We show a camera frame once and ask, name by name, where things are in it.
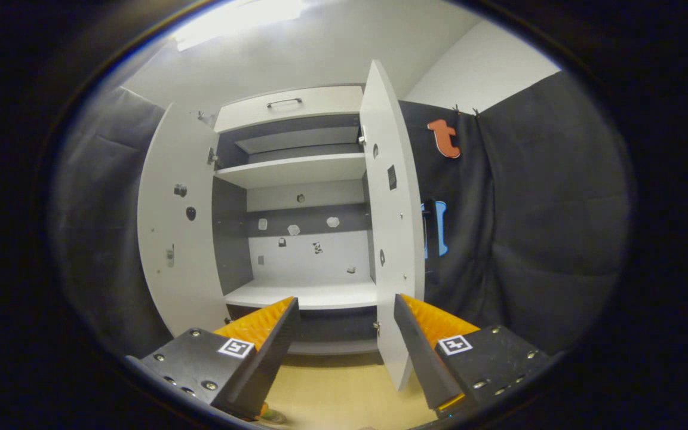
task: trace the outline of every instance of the fluorescent light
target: fluorescent light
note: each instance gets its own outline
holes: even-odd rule
[[[235,0],[207,11],[178,28],[174,33],[177,49],[185,49],[205,41],[259,27],[273,22],[297,19],[301,14],[301,0]]]

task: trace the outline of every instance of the cabinet door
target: cabinet door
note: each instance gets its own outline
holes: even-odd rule
[[[409,378],[407,348],[394,322],[394,295],[423,300],[423,229],[416,166],[405,120],[384,66],[374,60],[360,108],[371,201],[379,352],[396,389]]]
[[[172,335],[215,330],[228,316],[212,234],[213,164],[218,134],[171,104],[153,134],[137,196],[142,268],[158,313]],[[188,188],[174,193],[177,184]],[[188,208],[195,210],[189,220]]]

